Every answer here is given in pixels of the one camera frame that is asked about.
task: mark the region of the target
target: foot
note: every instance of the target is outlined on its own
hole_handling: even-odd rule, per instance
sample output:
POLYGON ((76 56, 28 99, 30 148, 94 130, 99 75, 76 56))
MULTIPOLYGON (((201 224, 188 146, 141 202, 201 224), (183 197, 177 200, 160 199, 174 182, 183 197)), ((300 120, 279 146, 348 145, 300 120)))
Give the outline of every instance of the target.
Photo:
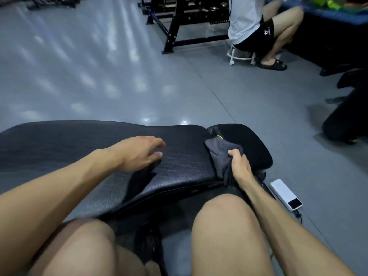
POLYGON ((261 60, 258 66, 261 69, 273 69, 274 71, 284 71, 288 68, 282 61, 272 58, 270 60, 261 60))
POLYGON ((134 253, 144 264, 150 260, 157 263, 161 276, 168 276, 163 260, 162 236, 156 225, 150 222, 140 225, 134 237, 134 253))

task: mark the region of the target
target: stool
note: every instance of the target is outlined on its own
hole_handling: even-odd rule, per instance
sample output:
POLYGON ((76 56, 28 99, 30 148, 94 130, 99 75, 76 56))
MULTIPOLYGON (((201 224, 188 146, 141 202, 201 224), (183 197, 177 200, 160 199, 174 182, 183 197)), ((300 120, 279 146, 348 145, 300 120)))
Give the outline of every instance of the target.
POLYGON ((255 52, 252 53, 252 56, 250 58, 240 58, 240 57, 235 57, 234 56, 235 50, 236 50, 235 46, 232 45, 231 49, 226 54, 228 57, 230 57, 230 66, 235 64, 234 59, 237 59, 237 60, 251 60, 251 65, 255 65, 255 56, 256 56, 255 52))

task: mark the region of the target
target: leg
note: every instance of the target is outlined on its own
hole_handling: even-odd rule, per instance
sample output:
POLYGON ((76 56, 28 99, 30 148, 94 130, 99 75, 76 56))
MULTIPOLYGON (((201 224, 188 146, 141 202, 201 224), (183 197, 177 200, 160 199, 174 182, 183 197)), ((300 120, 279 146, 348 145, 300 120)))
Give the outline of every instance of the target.
POLYGON ((294 7, 272 18, 274 22, 274 37, 277 37, 272 50, 261 60, 263 65, 273 65, 276 54, 290 41, 303 20, 301 7, 294 7))
POLYGON ((258 220, 241 198, 220 195, 198 213, 192 229, 192 275, 274 275, 258 220))
POLYGON ((144 266, 135 254, 116 245, 107 224, 80 219, 56 235, 28 275, 159 276, 160 272, 154 265, 144 266))
POLYGON ((278 9, 281 7, 281 0, 273 0, 263 7, 263 20, 267 21, 276 16, 278 9))

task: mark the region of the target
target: gray cloth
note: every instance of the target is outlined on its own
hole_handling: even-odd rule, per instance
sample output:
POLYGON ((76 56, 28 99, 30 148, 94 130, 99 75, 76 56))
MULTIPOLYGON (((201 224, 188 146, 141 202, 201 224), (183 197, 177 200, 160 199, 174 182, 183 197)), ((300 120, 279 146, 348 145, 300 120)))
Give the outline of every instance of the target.
POLYGON ((217 176, 224 179, 224 185, 226 187, 228 185, 232 185, 235 180, 231 169, 232 157, 229 156, 228 151, 237 148, 240 151, 240 155, 243 155, 243 147, 238 144, 228 142, 218 136, 207 139, 205 141, 205 145, 211 153, 217 176))

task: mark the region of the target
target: white power bank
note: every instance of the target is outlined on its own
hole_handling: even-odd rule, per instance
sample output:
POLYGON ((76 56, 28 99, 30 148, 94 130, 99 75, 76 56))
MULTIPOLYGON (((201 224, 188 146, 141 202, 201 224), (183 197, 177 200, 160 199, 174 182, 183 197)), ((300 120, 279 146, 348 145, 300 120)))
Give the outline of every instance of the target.
POLYGON ((282 201, 289 211, 294 211, 303 206, 301 201, 294 195, 294 193, 282 182, 281 179, 277 179, 271 182, 271 189, 282 201))

